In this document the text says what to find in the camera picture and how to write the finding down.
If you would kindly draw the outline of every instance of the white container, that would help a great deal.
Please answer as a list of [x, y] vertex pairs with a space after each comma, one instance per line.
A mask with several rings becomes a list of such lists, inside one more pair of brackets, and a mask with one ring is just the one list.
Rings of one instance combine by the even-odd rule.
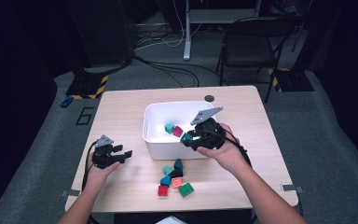
[[205, 101], [168, 102], [149, 105], [145, 110], [143, 137], [154, 160], [203, 159], [205, 156], [185, 147], [180, 138], [165, 131], [166, 124], [182, 128], [184, 133], [194, 130], [190, 122], [200, 110], [212, 109]]

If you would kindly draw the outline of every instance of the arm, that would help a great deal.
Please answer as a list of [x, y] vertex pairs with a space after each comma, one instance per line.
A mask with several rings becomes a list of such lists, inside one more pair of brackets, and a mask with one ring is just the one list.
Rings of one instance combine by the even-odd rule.
[[89, 168], [86, 187], [80, 196], [76, 199], [74, 204], [72, 204], [65, 215], [63, 215], [63, 217], [57, 223], [87, 223], [95, 199], [106, 183], [107, 177], [120, 165], [120, 163], [117, 161], [102, 170], [92, 164], [91, 158], [92, 154], [89, 155], [89, 164], [91, 164], [91, 166]]
[[[220, 124], [227, 132], [230, 128]], [[228, 141], [217, 150], [199, 147], [197, 151], [217, 160], [241, 183], [261, 223], [307, 223], [306, 220], [275, 192], [245, 161], [240, 151]]]

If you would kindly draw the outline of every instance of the black base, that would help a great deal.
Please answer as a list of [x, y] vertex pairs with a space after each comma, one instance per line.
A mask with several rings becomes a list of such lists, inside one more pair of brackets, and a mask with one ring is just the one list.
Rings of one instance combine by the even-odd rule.
[[277, 70], [275, 77], [278, 81], [276, 91], [315, 91], [304, 73]]
[[100, 77], [75, 77], [66, 95], [96, 95], [103, 82]]

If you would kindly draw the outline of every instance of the pile of blocks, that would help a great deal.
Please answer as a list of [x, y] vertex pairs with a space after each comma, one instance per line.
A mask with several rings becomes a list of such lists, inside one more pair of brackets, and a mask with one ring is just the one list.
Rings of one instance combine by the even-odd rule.
[[192, 193], [194, 191], [193, 187], [190, 185], [190, 183], [182, 183], [182, 177], [183, 177], [183, 164], [180, 159], [177, 159], [175, 161], [175, 164], [173, 165], [173, 169], [166, 165], [162, 169], [165, 176], [160, 180], [159, 186], [158, 186], [158, 196], [159, 197], [167, 197], [168, 196], [168, 188], [170, 185], [174, 189], [178, 189], [179, 193], [182, 195], [183, 198], [185, 198], [187, 195]]
[[173, 124], [166, 124], [165, 132], [173, 134], [176, 137], [180, 138], [181, 143], [183, 143], [184, 140], [193, 140], [193, 136], [188, 133], [184, 133], [181, 127], [175, 126]]

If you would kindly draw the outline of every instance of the table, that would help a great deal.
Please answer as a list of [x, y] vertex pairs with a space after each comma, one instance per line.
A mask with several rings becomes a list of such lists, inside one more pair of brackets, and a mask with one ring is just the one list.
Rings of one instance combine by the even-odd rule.
[[[228, 86], [138, 91], [107, 91], [96, 112], [72, 189], [80, 190], [87, 150], [103, 134], [123, 151], [133, 150], [132, 157], [111, 174], [97, 198], [93, 212], [157, 212], [252, 208], [241, 185], [213, 159], [185, 160], [184, 183], [194, 192], [185, 198], [170, 188], [169, 196], [158, 196], [158, 185], [165, 165], [174, 161], [151, 159], [142, 137], [144, 112], [148, 105], [161, 102], [202, 101], [214, 96], [214, 107], [224, 109], [216, 115], [228, 124], [248, 150], [254, 169], [289, 204], [297, 204], [292, 191], [282, 191], [281, 184], [292, 184], [275, 135], [269, 124], [257, 89], [253, 86]], [[75, 201], [69, 196], [65, 209]]]
[[183, 59], [190, 60], [191, 30], [190, 23], [232, 23], [246, 17], [256, 17], [260, 9], [261, 0], [257, 0], [255, 8], [241, 9], [190, 9], [186, 0], [186, 43]]

